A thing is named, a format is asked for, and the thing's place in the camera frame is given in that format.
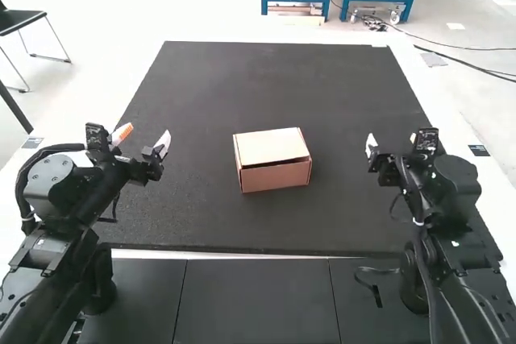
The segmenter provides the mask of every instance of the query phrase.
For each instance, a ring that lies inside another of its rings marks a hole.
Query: cardboard box
[[[233,135],[243,193],[307,185],[312,158],[299,128]]]

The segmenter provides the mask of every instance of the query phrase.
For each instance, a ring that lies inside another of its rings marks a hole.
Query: sticker
[[[475,156],[491,156],[483,145],[468,145]]]
[[[40,146],[44,137],[29,137],[24,145],[22,145],[22,149],[36,149]]]
[[[464,27],[463,24],[460,24],[460,23],[446,23],[446,25],[448,26],[448,28],[450,30],[465,30],[466,27]]]

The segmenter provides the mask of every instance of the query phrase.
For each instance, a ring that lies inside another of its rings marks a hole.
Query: cable on floor
[[[369,28],[369,30],[375,30],[375,31],[384,31],[385,29],[381,29],[381,27],[384,27],[384,26],[389,26],[389,27],[392,27],[394,28],[395,30],[398,30],[400,32],[403,32],[405,33],[403,30],[393,26],[391,23],[388,23],[386,22],[384,19],[382,18],[378,18],[377,16],[374,16],[374,15],[364,15],[362,17],[362,23],[367,27]],[[488,76],[491,76],[491,77],[496,77],[496,78],[500,78],[501,80],[504,80],[504,81],[508,81],[508,82],[513,82],[513,83],[516,83],[516,80],[515,79],[512,79],[512,78],[508,78],[508,77],[516,77],[516,74],[511,74],[511,73],[504,73],[504,72],[500,72],[500,71],[497,71],[497,70],[492,70],[492,69],[489,69],[489,68],[481,68],[480,66],[476,66],[475,64],[470,64],[469,62],[465,61],[465,60],[460,60],[459,58],[455,58],[454,56],[449,56],[447,54],[443,54],[442,52],[437,52],[436,50],[431,50],[429,48],[424,48],[424,47],[421,47],[421,46],[418,46],[418,45],[414,45],[415,48],[419,49],[419,50],[422,50],[424,52],[432,52],[438,56],[442,56],[443,58],[447,58],[449,60],[453,60],[459,64],[462,64],[464,66],[467,66],[469,68],[473,68],[479,72],[482,72],[484,74],[487,74]]]
[[[331,2],[331,4],[333,4],[334,6],[339,8],[340,10],[342,10],[342,6],[339,6],[333,0],[330,0],[330,2]],[[376,18],[376,17],[374,17],[372,15],[365,15],[364,17],[367,17],[367,16]],[[428,42],[430,44],[437,44],[439,46],[444,46],[445,48],[457,48],[457,49],[460,49],[460,50],[469,50],[469,51],[476,51],[476,52],[516,51],[516,48],[475,48],[475,47],[472,47],[472,46],[456,46],[454,44],[443,44],[443,43],[437,42],[435,40],[423,38],[422,36],[412,34],[412,33],[408,32],[408,31],[402,30],[401,28],[396,27],[393,24],[387,23],[387,22],[385,22],[383,20],[382,20],[382,22],[387,24],[387,25],[389,25],[389,26],[391,26],[394,30],[400,31],[403,34],[407,34],[408,36],[411,36],[412,38],[424,40],[425,42]],[[494,70],[492,72],[493,73],[505,74],[505,75],[511,75],[511,74],[506,74],[506,73],[502,73],[502,72],[497,72],[497,71],[494,71]]]

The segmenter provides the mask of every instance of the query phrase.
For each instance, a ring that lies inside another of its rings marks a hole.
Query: black table
[[[3,84],[2,81],[0,81],[0,96],[2,96],[3,101],[5,101],[7,106],[9,106],[10,111],[13,112],[15,117],[18,119],[19,123],[22,124],[23,129],[27,132],[27,134],[30,134],[34,130],[34,128],[32,127],[31,123],[29,122],[25,114],[22,112],[14,98],[10,95],[9,90],[7,90],[6,86]]]

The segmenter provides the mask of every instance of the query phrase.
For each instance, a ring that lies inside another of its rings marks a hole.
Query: white label
[[[466,27],[464,27],[463,24],[460,24],[460,23],[446,23],[446,25],[448,26],[448,28],[450,30],[465,30]]]

